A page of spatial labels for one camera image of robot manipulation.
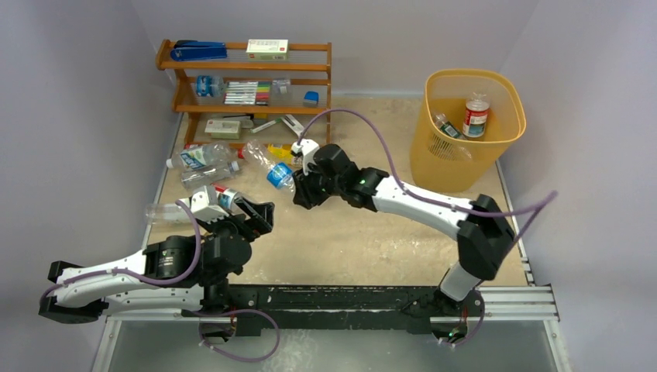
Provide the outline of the clear bottle red label red cap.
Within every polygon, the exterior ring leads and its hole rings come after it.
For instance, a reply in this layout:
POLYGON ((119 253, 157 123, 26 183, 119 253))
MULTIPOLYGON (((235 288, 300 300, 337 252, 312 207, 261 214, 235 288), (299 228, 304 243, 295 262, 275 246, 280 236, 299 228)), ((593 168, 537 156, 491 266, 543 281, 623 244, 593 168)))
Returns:
POLYGON ((219 184, 214 184, 214 188, 217 193, 218 205, 221 208, 233 213, 241 212, 241 209, 237 206, 237 201, 243 197, 241 192, 219 184))

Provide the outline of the yellow plastic bottle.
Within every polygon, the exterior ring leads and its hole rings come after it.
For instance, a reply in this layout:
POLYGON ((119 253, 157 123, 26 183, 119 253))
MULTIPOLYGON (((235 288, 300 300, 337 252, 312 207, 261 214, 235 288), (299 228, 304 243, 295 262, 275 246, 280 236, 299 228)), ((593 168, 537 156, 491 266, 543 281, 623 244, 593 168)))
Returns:
POLYGON ((302 159, 295 157, 291 152, 290 144, 274 144, 267 145, 267 149, 280 161, 284 162, 290 167, 301 167, 302 159))

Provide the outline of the clear bottle green Cestbon label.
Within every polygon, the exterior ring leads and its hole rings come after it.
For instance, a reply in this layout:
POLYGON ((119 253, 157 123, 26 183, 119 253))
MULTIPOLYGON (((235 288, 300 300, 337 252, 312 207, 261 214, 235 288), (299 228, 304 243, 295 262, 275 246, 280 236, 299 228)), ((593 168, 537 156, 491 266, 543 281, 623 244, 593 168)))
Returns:
POLYGON ((436 127, 447 136, 463 140, 464 135, 448 120, 447 116, 443 113, 438 113, 433 115, 434 124, 436 127))

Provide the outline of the clear bottle red white label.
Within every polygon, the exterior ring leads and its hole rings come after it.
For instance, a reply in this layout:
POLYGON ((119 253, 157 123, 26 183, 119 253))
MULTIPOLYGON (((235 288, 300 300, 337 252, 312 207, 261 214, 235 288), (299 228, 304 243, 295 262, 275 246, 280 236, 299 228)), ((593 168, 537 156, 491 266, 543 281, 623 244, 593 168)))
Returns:
POLYGON ((472 93, 465 103, 463 120, 463 135, 468 138, 479 138, 485 133, 490 103, 484 93, 472 93))

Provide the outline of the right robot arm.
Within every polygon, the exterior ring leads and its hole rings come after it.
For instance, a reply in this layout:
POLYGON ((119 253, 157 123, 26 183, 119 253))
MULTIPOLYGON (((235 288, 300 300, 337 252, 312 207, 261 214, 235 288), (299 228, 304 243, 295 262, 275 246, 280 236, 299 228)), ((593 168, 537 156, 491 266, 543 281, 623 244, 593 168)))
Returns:
POLYGON ((514 245, 514 230, 487 195, 452 198, 406 184, 386 171, 356 166, 335 144, 303 139, 291 153, 301 162, 293 175, 294 204, 311 209, 338 197, 354 208, 419 222, 456 241, 458 260, 435 294, 436 308, 444 315, 456 314, 478 284, 493 280, 514 245))

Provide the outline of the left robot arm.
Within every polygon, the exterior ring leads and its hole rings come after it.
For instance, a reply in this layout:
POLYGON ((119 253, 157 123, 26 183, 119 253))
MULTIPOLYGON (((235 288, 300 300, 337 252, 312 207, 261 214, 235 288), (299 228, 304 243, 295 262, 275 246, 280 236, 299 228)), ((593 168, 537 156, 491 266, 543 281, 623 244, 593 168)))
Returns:
POLYGON ((271 233, 275 205, 237 198, 239 214, 211 207, 217 217, 195 209, 199 197, 176 201, 189 218, 191 236, 169 236, 126 258, 94 267, 54 261, 52 286, 38 314, 63 324, 95 322, 103 315, 150 309, 179 309, 220 317, 238 307, 228 276, 239 275, 255 239, 271 233))

